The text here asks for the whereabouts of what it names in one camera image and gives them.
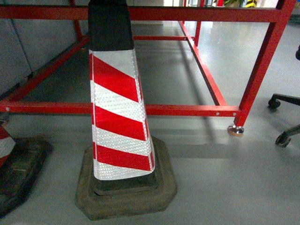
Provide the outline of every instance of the white reflective stripe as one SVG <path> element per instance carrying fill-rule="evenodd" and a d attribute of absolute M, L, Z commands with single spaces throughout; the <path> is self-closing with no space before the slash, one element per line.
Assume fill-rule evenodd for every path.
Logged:
<path fill-rule="evenodd" d="M 90 86 L 92 92 L 91 100 L 96 106 L 132 120 L 139 122 L 145 121 L 146 112 L 144 101 L 140 103 L 132 101 L 93 81 L 90 82 Z"/>
<path fill-rule="evenodd" d="M 92 125 L 92 127 L 93 142 L 97 145 L 142 156 L 149 156 L 151 153 L 149 139 L 141 141 L 100 129 L 95 125 Z"/>
<path fill-rule="evenodd" d="M 135 50 L 112 51 L 112 52 L 93 52 L 98 59 L 106 62 L 117 70 L 137 78 L 138 73 L 135 66 Z"/>
<path fill-rule="evenodd" d="M 10 154 L 15 146 L 15 141 L 11 137 L 0 140 L 0 158 Z"/>
<path fill-rule="evenodd" d="M 144 176 L 152 171 L 137 170 L 100 163 L 94 159 L 94 176 L 98 180 L 121 180 L 132 177 Z"/>

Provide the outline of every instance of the black rubber base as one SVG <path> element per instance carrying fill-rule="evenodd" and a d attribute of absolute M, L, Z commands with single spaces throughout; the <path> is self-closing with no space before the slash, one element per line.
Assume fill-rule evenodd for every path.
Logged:
<path fill-rule="evenodd" d="M 16 140 L 13 151 L 0 168 L 0 218 L 26 201 L 51 150 L 49 143 L 38 138 Z"/>
<path fill-rule="evenodd" d="M 165 144 L 157 138 L 152 140 L 156 155 L 152 175 L 132 180 L 135 185 L 122 180 L 112 182 L 111 188 L 104 191 L 107 183 L 100 184 L 103 195 L 99 194 L 97 185 L 101 181 L 93 175 L 93 150 L 85 151 L 75 201 L 90 220 L 153 213 L 167 208 L 177 193 L 175 179 Z"/>

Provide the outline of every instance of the gray floor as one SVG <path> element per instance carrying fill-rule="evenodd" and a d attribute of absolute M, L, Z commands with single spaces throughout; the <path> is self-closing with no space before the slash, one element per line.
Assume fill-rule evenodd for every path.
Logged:
<path fill-rule="evenodd" d="M 194 23 L 189 23 L 192 30 Z M 203 22 L 201 53 L 227 102 L 238 105 L 267 24 Z M 135 26 L 136 34 L 181 35 L 178 24 Z M 28 201 L 2 225 L 299 225 L 300 135 L 286 149 L 274 144 L 300 122 L 299 107 L 274 92 L 300 96 L 300 27 L 288 25 L 245 124 L 243 137 L 227 134 L 233 118 L 149 117 L 151 134 L 167 143 L 178 193 L 164 212 L 89 221 L 74 204 L 84 150 L 91 145 L 89 116 L 16 115 L 13 136 L 43 134 L 53 146 Z M 187 43 L 136 42 L 146 103 L 211 105 Z M 27 100 L 89 102 L 87 52 L 79 52 Z"/>

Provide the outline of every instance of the red metal bar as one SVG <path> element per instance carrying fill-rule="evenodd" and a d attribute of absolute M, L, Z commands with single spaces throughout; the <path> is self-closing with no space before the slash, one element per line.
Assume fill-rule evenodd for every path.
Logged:
<path fill-rule="evenodd" d="M 73 54 L 79 51 L 87 42 L 89 38 L 84 36 L 82 41 L 74 44 L 69 50 L 64 52 L 57 60 L 50 64 L 49 67 L 42 69 L 35 77 L 31 78 L 24 86 L 18 88 L 15 92 L 9 95 L 6 101 L 19 101 L 25 97 L 31 90 L 36 88 L 44 79 L 51 75 L 58 69 L 65 61 L 67 61 Z"/>
<path fill-rule="evenodd" d="M 196 26 L 196 32 L 195 32 L 195 45 L 198 47 L 199 44 L 199 37 L 200 37 L 200 29 L 201 29 L 201 21 L 197 22 L 197 26 Z"/>
<path fill-rule="evenodd" d="M 129 7 L 131 20 L 279 22 L 279 9 Z M 87 7 L 0 5 L 2 19 L 87 20 Z"/>
<path fill-rule="evenodd" d="M 279 17 L 280 22 L 271 23 L 269 25 L 250 79 L 246 86 L 243 98 L 240 102 L 240 109 L 242 110 L 243 114 L 241 114 L 241 116 L 237 116 L 234 120 L 234 124 L 236 126 L 243 126 L 246 122 L 247 116 L 263 82 L 263 78 L 268 70 L 269 64 L 275 53 L 283 31 L 285 30 L 285 26 L 289 21 L 294 6 L 295 1 L 278 1 L 277 8 L 281 9 L 282 11 L 282 14 Z"/>
<path fill-rule="evenodd" d="M 212 75 L 210 73 L 210 70 L 208 69 L 206 64 L 203 62 L 203 60 L 201 59 L 201 55 L 199 53 L 197 46 L 194 44 L 191 36 L 188 34 L 188 30 L 184 26 L 183 22 L 179 21 L 179 24 L 181 26 L 181 29 L 182 29 L 184 35 L 187 36 L 188 44 L 193 52 L 193 55 L 196 59 L 196 62 L 198 64 L 199 68 L 200 68 L 200 71 L 206 82 L 206 85 L 210 91 L 211 97 L 214 100 L 214 103 L 216 105 L 224 105 L 224 106 L 227 105 L 219 87 L 217 86 L 214 78 L 212 77 Z"/>
<path fill-rule="evenodd" d="M 0 112 L 91 114 L 90 103 L 1 101 Z"/>
<path fill-rule="evenodd" d="M 161 116 L 222 116 L 240 115 L 237 106 L 215 105 L 146 105 L 147 115 Z"/>
<path fill-rule="evenodd" d="M 205 0 L 200 0 L 200 7 L 204 7 Z"/>
<path fill-rule="evenodd" d="M 76 6 L 75 0 L 69 0 L 70 6 Z M 74 29 L 76 32 L 77 40 L 81 41 L 83 39 L 83 34 L 81 33 L 81 28 L 78 20 L 74 20 Z"/>
<path fill-rule="evenodd" d="M 200 7 L 204 7 L 205 0 L 200 0 Z M 195 32 L 195 45 L 198 47 L 199 45 L 199 37 L 200 37 L 200 29 L 201 29 L 201 21 L 197 21 L 196 32 Z"/>
<path fill-rule="evenodd" d="M 187 0 L 184 0 L 183 1 L 183 7 L 186 7 L 187 6 Z"/>
<path fill-rule="evenodd" d="M 90 103 L 0 102 L 0 112 L 8 111 L 11 113 L 89 114 L 91 106 Z M 221 117 L 233 117 L 241 113 L 237 106 L 214 105 L 146 105 L 146 112 L 147 115 Z"/>
<path fill-rule="evenodd" d="M 187 39 L 187 36 L 134 36 L 134 40 L 186 41 Z"/>

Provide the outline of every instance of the traffic cone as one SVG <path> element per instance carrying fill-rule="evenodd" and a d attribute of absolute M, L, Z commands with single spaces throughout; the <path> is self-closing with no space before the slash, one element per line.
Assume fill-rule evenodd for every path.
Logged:
<path fill-rule="evenodd" d="M 90 1 L 89 34 L 93 151 L 76 205 L 92 220 L 163 210 L 175 180 L 165 145 L 149 134 L 126 1 Z"/>
<path fill-rule="evenodd" d="M 26 201 L 51 150 L 42 138 L 13 139 L 0 126 L 0 218 Z"/>
<path fill-rule="evenodd" d="M 9 154 L 14 149 L 15 141 L 8 132 L 0 126 L 0 167 L 7 160 Z"/>

